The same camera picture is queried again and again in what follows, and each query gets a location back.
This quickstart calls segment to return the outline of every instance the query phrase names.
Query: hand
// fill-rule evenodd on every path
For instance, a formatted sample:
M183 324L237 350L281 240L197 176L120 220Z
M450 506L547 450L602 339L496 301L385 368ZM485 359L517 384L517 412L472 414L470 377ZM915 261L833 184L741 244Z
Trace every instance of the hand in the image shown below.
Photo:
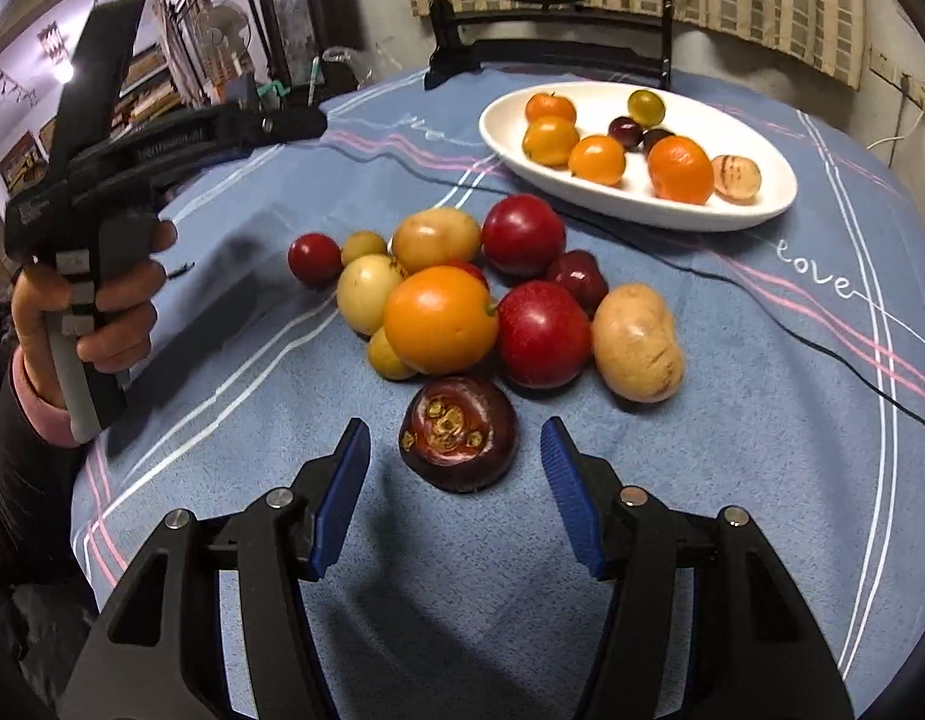
M152 236L152 251L165 251L175 240L175 225L161 221ZM114 316L105 327L79 338L76 346L79 358L92 362L102 373L128 370L144 360L152 351L149 333L157 317L152 298L164 283L166 269L154 260L103 283L95 294L95 307ZM12 319L29 383L38 397L60 409L65 408L65 399L55 374L43 315L65 311L71 298L70 283L45 265L27 266L12 295Z

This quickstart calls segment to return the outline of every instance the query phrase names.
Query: round table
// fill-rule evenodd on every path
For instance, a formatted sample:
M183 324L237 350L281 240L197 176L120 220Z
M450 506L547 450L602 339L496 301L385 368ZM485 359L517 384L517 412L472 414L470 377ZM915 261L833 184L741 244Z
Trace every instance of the round table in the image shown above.
M303 594L331 692L353 718L571 716L595 656L610 587L576 563L538 455L560 415L581 451L672 509L746 507L797 581L861 713L925 629L925 232L898 181L857 143L738 86L677 74L675 92L742 119L800 182L781 218L733 234L637 230L640 245L744 290L674 269L570 223L611 284L667 299L687 358L681 391L627 412L588 370L570 389L512 394L523 440L491 490L440 493L399 457L419 382L382 381L331 292L300 287L289 243L321 230L384 236L443 205L478 220L522 188L480 141L499 95L569 76L492 70L432 92L406 74L326 108L318 142L276 146L203 175L166 210L195 268L158 297L155 352L130 410L89 452L72 543L99 603L160 517L243 509L327 454L351 416L373 452L339 563ZM496 295L504 293L495 281ZM235 708L253 705L238 589L222 587ZM666 702L677 706L673 663Z

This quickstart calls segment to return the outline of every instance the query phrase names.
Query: orange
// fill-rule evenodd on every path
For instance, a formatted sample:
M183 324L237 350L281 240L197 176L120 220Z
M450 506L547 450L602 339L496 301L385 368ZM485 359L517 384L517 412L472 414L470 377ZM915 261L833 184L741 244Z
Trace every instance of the orange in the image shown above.
M396 356L422 373L443 376L473 367L496 342L492 295L451 265L427 268L398 285L382 327Z
M659 141L648 153L648 175L658 196L693 205L704 205L716 186L702 146L679 135Z
M526 103L526 121L532 124L543 116L557 116L566 119L569 124L576 123L576 106L569 98L559 95L546 95L539 93L532 95Z
M611 187L625 172L625 149L608 135L583 138L569 154L569 172L577 178Z
M523 153L540 165L565 167L576 143L579 143L579 132L576 132L576 126L569 119L543 116L526 129Z

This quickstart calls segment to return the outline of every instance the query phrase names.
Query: pink cuff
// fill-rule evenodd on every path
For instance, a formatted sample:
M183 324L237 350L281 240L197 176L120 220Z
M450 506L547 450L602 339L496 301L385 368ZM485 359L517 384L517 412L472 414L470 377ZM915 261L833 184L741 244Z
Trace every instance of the pink cuff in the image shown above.
M68 412L46 403L32 389L29 377L25 373L21 346L16 349L12 357L12 382L16 386L16 396L19 399L19 405L22 405L22 413L46 443L65 449L72 449L79 445L79 442L72 436Z

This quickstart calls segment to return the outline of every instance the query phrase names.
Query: blue gripper pad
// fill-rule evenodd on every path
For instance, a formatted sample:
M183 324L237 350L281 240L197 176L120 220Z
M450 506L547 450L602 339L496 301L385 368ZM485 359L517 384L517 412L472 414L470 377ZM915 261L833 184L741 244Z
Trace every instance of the blue gripper pad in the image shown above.
M542 468L546 471L576 560L588 568L595 579L603 579L606 560L600 517L576 466L583 459L561 419L554 416L542 426L539 449Z
M326 569L339 560L371 455L368 425L353 420L336 446L336 470L315 512L315 543L309 565L317 579L322 579Z

